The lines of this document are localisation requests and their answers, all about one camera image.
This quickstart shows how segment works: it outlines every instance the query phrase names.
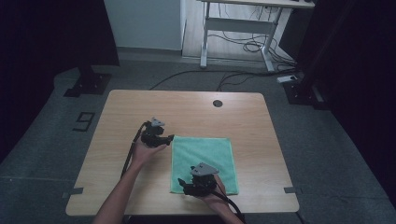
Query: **white table leg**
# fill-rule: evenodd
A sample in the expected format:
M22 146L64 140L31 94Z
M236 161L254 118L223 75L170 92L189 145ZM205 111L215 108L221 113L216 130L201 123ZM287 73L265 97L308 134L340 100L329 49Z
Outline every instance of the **white table leg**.
M273 67L273 64L271 62L272 57L271 57L271 55L270 55L270 53L268 51L269 51L269 48L271 47L271 42L272 42L272 40L274 38L274 34L275 34L275 31L276 31L277 24L279 22L280 14L282 13L282 9L283 8L280 7L278 9L277 13L276 13L276 18L273 21L273 25L271 27L271 32L270 32L270 34L269 34L269 36L267 38L267 41L265 41L264 48L262 49L262 57L264 58L265 65L267 66L267 70L269 72L274 72L275 71L275 69Z
M210 3L207 3L206 6L206 15L205 15L205 25L204 25L204 42L202 43L201 48L201 68L206 68L206 60L207 60L207 21L209 20L209 9Z

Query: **green towel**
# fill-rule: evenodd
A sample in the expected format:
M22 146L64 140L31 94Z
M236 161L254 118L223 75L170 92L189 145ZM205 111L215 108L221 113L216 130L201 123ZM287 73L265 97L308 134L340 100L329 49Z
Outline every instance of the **green towel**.
M191 166L204 162L219 170L227 194L238 194L233 151L228 138L196 138L175 136L172 143L171 192L183 193L177 179L191 183Z

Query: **desk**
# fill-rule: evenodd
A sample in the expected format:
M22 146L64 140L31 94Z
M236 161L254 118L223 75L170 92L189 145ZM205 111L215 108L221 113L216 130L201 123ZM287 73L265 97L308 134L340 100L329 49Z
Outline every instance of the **desk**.
M209 30L214 31L229 31L239 33L252 33L268 35L265 46L262 48L261 53L264 58L267 70L270 72L275 71L272 62L271 55L268 50L271 46L274 34L276 31L277 23L279 21L282 9L284 7L291 8L313 8L315 4L313 2L306 3L304 0L298 2L291 0L200 0L207 3L206 14L205 14L205 26L204 26L204 42L201 46L201 62L200 66L206 68L207 61L207 32ZM225 4L238 4L238 5L255 5L263 7L279 7L276 13L276 17L273 21L246 21L246 20L234 20L224 18L210 18L209 10L210 3L225 3Z
M215 100L222 107L213 106ZM165 122L164 135L229 137L240 193L230 196L242 213L296 212L292 187L276 133L259 93L204 91L112 91L99 119L75 188L70 216L94 216L120 179L140 125ZM170 193L172 148L156 154L137 178L125 214L213 214L200 200Z

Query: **white wall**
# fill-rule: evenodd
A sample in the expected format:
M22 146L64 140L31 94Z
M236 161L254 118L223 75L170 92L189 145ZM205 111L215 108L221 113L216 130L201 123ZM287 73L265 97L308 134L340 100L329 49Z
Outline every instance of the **white wall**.
M181 50L186 0L105 0L117 47Z

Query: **person's left hand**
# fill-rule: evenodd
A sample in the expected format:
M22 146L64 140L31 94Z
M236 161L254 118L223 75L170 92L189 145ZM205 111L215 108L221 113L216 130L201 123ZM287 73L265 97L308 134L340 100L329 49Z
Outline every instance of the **person's left hand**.
M149 161L157 152L164 150L167 145L163 144L158 147L147 147L142 140L141 136L134 143L134 148L132 149L132 164L137 164L143 166L147 161Z

